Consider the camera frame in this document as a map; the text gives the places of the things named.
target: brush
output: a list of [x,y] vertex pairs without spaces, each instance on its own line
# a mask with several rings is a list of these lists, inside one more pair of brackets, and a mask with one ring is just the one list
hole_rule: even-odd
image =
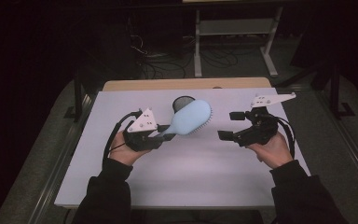
[[211,119],[211,115],[211,106],[206,101],[195,100],[178,110],[173,115],[170,127],[157,136],[167,133],[179,135],[193,133],[205,126]]

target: white table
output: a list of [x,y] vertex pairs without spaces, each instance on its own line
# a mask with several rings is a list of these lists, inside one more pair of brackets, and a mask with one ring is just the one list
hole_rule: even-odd
[[[128,179],[134,208],[250,208],[273,206],[269,168],[253,151],[220,141],[218,130],[240,131],[246,121],[232,121],[229,112],[250,110],[256,94],[276,94],[273,88],[102,91],[89,115],[55,204],[76,208],[86,195],[89,179],[101,172],[103,149],[115,124],[131,111],[152,107],[159,124],[169,124],[172,102],[189,95],[210,103],[213,117],[204,128],[144,155]],[[282,105],[269,113],[287,119]],[[308,173],[296,145],[296,159]]]

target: black sleeve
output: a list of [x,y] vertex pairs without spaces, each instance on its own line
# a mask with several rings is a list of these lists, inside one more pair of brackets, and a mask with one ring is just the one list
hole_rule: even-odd
[[107,160],[100,174],[89,180],[72,223],[130,223],[131,193],[125,181],[131,170],[132,166]]
[[307,176],[298,161],[270,171],[278,223],[348,223],[319,176]]

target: brush bristles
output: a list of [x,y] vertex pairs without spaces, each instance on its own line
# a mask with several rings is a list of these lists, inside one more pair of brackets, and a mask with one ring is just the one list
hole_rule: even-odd
[[192,133],[196,133],[198,132],[200,129],[202,129],[203,127],[205,127],[206,125],[208,125],[209,121],[211,121],[212,119],[212,116],[213,116],[213,110],[211,109],[211,115],[209,116],[208,120],[205,121],[203,124],[201,124],[197,129],[195,129],[193,132],[189,133],[189,134],[192,134]]

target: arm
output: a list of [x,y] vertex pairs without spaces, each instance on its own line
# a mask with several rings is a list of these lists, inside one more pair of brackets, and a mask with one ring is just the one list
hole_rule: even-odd
[[[118,133],[112,148],[124,143]],[[131,193],[126,179],[132,165],[147,151],[135,152],[126,145],[114,149],[98,176],[89,180],[86,197],[79,205],[73,223],[130,223]]]
[[307,176],[277,133],[267,144],[248,146],[272,170],[272,189],[279,223],[348,223],[318,176]]

